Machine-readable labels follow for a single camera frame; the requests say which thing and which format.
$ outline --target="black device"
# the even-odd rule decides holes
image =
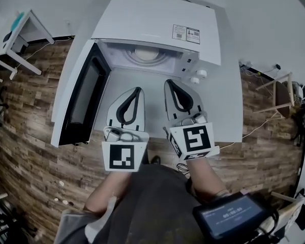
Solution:
[[[273,217],[273,210],[269,207],[250,194],[236,193],[195,207],[193,216],[208,243],[241,244],[255,239],[262,222]]]

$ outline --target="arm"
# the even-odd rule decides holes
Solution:
[[[111,172],[88,197],[84,210],[98,216],[104,214],[112,196],[121,198],[129,184],[131,173]]]
[[[225,184],[210,166],[207,158],[188,160],[187,166],[197,197],[209,201],[217,194],[228,193]]]

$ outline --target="digital timer display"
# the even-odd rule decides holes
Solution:
[[[214,236],[219,236],[252,219],[262,209],[248,196],[202,213]]]

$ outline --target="wooden floor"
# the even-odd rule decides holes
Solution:
[[[40,243],[53,243],[61,212],[66,208],[82,209],[88,195],[107,174],[101,132],[93,132],[88,145],[50,145],[55,92],[71,43],[48,45],[29,59],[43,70],[41,76],[22,70],[10,81],[8,71],[0,72],[6,76],[4,101],[9,104],[0,128],[0,185],[9,194],[8,200],[26,212],[30,225],[40,229]],[[23,57],[43,45],[30,45]],[[266,90],[255,91],[261,84],[259,78],[242,74],[241,80],[246,135],[272,115],[253,114],[255,109],[270,106],[271,97]],[[292,120],[268,122],[243,143],[223,149],[209,161],[234,192],[245,188],[287,194],[296,182],[301,159],[301,147],[289,140],[293,131]],[[167,166],[175,167],[177,163],[171,145],[164,139],[151,139],[148,154],[150,158],[160,155]],[[74,206],[64,205],[62,200]]]

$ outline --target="white wall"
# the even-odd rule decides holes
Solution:
[[[91,0],[0,0],[0,26],[15,8],[30,7],[54,37],[72,34],[81,23]],[[193,0],[226,8],[236,37],[236,52],[256,69],[267,71],[281,65],[281,73],[293,72],[294,80],[305,82],[305,8],[298,0]],[[43,38],[31,30],[27,40]]]

